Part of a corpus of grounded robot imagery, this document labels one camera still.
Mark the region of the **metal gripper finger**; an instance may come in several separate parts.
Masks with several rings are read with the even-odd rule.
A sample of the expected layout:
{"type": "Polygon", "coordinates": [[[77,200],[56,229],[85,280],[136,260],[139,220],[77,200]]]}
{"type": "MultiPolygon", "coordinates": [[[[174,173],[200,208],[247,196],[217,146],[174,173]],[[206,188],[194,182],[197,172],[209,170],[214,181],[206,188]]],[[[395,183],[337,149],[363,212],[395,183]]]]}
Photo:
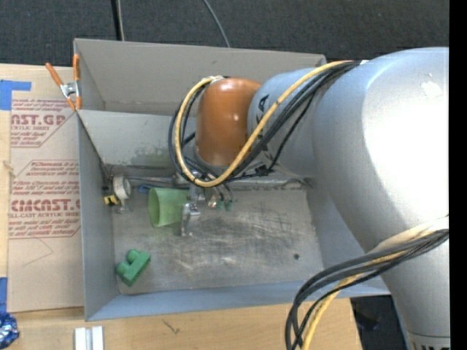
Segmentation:
{"type": "Polygon", "coordinates": [[[186,203],[182,209],[180,234],[182,237],[190,236],[198,224],[201,212],[194,203],[186,203]]]}

